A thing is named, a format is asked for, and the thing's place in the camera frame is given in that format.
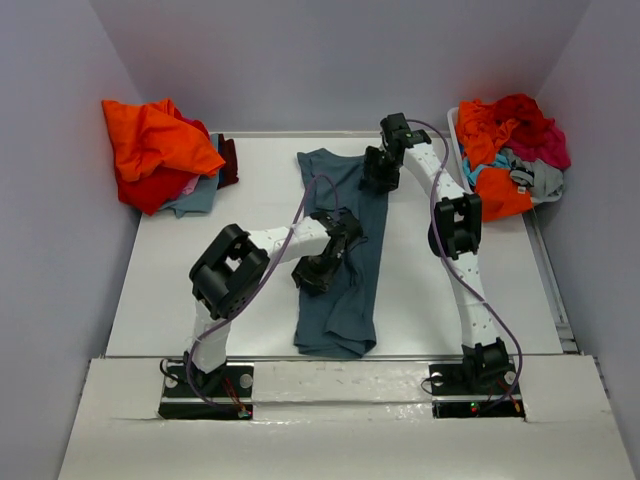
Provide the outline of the blue-grey t shirt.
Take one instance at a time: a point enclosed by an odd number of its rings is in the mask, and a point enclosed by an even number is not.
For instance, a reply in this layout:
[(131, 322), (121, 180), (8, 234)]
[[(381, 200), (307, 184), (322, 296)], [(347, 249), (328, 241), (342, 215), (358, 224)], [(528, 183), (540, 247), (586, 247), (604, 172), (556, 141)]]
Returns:
[(359, 221), (363, 236), (348, 248), (329, 290), (299, 294), (299, 318), (294, 345), (302, 355), (357, 359), (377, 344), (374, 307), (388, 212), (388, 195), (359, 187), (364, 158), (342, 157), (321, 148), (298, 153), (305, 185), (319, 179), (305, 203), (305, 213), (348, 210)]

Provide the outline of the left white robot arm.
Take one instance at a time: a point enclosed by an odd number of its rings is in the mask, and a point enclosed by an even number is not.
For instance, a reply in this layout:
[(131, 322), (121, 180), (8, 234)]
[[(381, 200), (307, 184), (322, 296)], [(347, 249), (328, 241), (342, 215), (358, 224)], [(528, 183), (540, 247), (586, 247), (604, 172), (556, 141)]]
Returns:
[(347, 252), (363, 237), (359, 220), (347, 209), (336, 217), (314, 212), (288, 227), (268, 230), (224, 227), (189, 272), (196, 321), (185, 377), (194, 394), (205, 398), (219, 388), (231, 322), (277, 266), (294, 261), (296, 288), (312, 296), (325, 294)]

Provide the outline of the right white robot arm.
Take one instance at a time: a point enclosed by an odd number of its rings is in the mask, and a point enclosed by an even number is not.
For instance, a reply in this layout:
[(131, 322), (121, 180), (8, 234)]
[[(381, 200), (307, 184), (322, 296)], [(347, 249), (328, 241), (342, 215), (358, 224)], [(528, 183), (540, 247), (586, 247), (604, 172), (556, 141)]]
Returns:
[(366, 149), (360, 187), (375, 194), (399, 187), (408, 171), (429, 197), (428, 243), (450, 279), (459, 311), (462, 361), (456, 379), (482, 392), (500, 380), (513, 363), (498, 328), (499, 316), (488, 304), (479, 270), (482, 200), (447, 172), (424, 130), (413, 130), (402, 113), (380, 121), (382, 145)]

